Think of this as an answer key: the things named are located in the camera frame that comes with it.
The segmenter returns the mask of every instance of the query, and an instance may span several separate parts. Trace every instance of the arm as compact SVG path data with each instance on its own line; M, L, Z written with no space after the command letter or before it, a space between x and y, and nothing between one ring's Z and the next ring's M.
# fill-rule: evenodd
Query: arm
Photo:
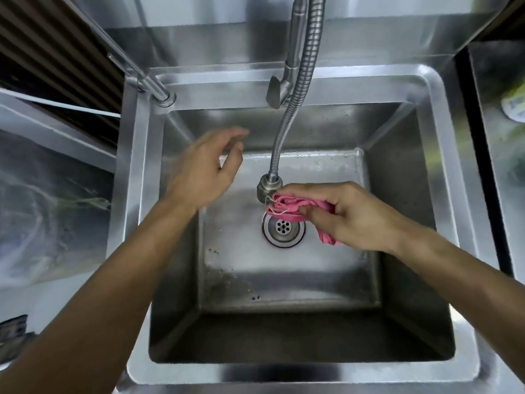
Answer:
M290 184L280 194L327 201L300 212L340 242L384 251L402 261L459 311L525 381L525 286L454 246L372 196L359 185Z
M183 154L166 196L0 377L0 392L111 393L169 256L197 210L230 186L243 161L240 128L207 133ZM219 156L233 141L220 168Z

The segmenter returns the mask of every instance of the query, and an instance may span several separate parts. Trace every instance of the folded cloth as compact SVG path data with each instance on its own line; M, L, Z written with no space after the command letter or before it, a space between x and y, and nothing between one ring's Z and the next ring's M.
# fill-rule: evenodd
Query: folded cloth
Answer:
M336 212L336 207L331 203L300 198L298 196L273 194L272 200L273 204L266 208L266 213L290 223L302 223L308 220L305 216L299 213L299 207L303 206L318 206L331 214L335 214ZM335 240L334 237L327 234L325 231L317 229L317 232L322 243L328 243L330 245L341 244L341 242Z

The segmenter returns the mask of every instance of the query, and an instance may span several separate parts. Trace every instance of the white cable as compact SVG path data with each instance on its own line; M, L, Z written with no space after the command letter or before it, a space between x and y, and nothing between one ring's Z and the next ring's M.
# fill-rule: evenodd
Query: white cable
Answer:
M31 101L31 102L36 102L36 103L43 103L44 105L57 106L59 108L64 108L64 109L78 110L80 112L101 114L101 115L104 115L104 116L110 116L112 118L120 118L120 114L119 113L106 112L106 111L98 110L98 109L83 108L82 106L69 105L69 103L50 101L49 99L32 97L30 95L22 94L22 93L16 92L16 91L7 90L7 89L1 88L1 87L0 87L0 93L6 94L6 95L10 95L11 97L15 97L15 98L18 98L18 99L24 99L26 101Z

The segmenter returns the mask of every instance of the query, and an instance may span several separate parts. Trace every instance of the flexible metal hose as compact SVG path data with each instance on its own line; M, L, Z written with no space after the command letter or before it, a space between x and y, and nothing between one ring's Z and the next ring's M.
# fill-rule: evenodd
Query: flexible metal hose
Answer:
M292 126L303 101L305 100L308 87L312 81L313 69L316 67L319 44L323 33L323 20L325 17L325 0L310 0L308 7L308 23L306 28L305 45L302 50L301 65L297 74L296 85L293 94L286 107L286 112L281 120L279 132L275 137L272 149L272 160L268 181L276 182L278 178L279 159L281 157L282 144L285 142L286 134Z

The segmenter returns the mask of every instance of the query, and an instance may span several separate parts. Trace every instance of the drain strainer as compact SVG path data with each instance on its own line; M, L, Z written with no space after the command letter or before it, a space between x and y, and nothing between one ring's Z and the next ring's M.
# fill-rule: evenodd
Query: drain strainer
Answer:
M304 223L290 223L265 214L262 223L262 232L268 242L282 248L297 245L305 236Z

